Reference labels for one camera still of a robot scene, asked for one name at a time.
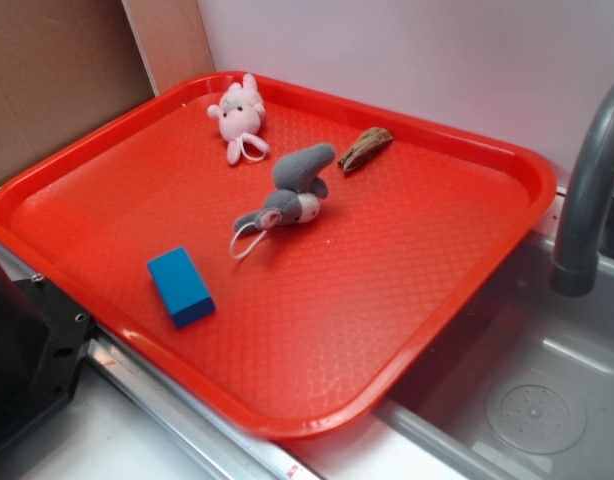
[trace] stuffed elephant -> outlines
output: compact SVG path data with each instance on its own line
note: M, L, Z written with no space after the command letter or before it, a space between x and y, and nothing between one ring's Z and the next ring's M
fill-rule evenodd
M318 174L333 163L334 157L334 147L328 143L282 157L272 174L277 190L267 197L261 210L236 220L234 230L248 235L316 218L320 201L329 195L327 185Z

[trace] white wall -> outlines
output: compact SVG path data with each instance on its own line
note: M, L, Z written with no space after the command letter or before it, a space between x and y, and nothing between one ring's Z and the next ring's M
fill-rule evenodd
M566 185L614 82L614 0L198 0L247 70L545 156Z

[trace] blue block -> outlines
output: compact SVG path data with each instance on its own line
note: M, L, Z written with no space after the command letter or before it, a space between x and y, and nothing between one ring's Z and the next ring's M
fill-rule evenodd
M184 248L147 263L158 292L178 328L216 310L214 301Z

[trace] sink basin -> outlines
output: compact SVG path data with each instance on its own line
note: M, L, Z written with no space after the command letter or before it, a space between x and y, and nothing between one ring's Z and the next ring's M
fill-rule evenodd
M614 479L614 261L563 297L552 245L527 237L381 407L476 478Z

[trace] tray rim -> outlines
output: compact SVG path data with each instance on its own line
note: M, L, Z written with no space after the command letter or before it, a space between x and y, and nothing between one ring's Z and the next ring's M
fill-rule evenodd
M188 80L84 136L7 182L0 188L0 243L33 269L43 272L52 281L61 285L61 288L64 288L77 301L82 301L83 296L84 298L87 297L87 292L84 291L83 286L78 283L77 279L61 271L21 241L7 228L7 215L15 211L15 208L29 196L168 113L180 108L182 104L197 98L199 93L202 95L222 93L233 81L242 78L242 75L243 72L218 72ZM527 190L530 203L522 221L516 223L513 228L508 229L501 236L487 252L485 259L470 270L458 287L421 325L419 332L424 334L422 336L432 335L433 338L451 322L453 314L477 291L497 266L520 243L542 213L551 205L556 194L555 176L547 162L538 154L523 147L257 74L254 75L263 98L267 95L274 96L274 98L280 96L283 100L283 106L300 109L303 112L307 111L307 113L318 116L326 115L329 120L342 122L359 129L369 128L379 121L380 125L390 130L395 138L398 138L404 132L408 132L407 136L411 136L411 129L413 128L417 134L416 142L409 143L415 143L416 146L428 148L459 160L476 163L485 168L492 168L515 178ZM347 113L350 111L353 111L354 115L348 115ZM456 156L457 149L461 150L460 157ZM505 165L500 164L501 158L508 159ZM42 182L33 182L33 179L39 177L43 180ZM123 322L134 324L138 327L136 330L141 331L140 325L136 325L135 320L119 312L111 305L103 304L89 308L92 310L94 317L105 326L105 321L100 320L101 318L122 316L124 317ZM445 319L442 322L442 328L438 329L438 322L429 321L432 317ZM369 385L343 407L321 414L316 418L281 419L263 416L248 409L247 405L231 392L215 384L202 372L177 361L171 352L150 341L148 336L139 334L132 338L131 342L128 342L128 339L124 337L121 337L121 340L128 343L138 354L154 363L157 368L167 372L193 395L203 398L202 395L197 393L199 387L202 388L202 391L211 393L212 401L208 403L236 424L253 433L272 439L313 436L331 430L369 411L420 353L420 345L410 338L394 354L392 360L371 380ZM382 392L382 394L377 396L377 391Z

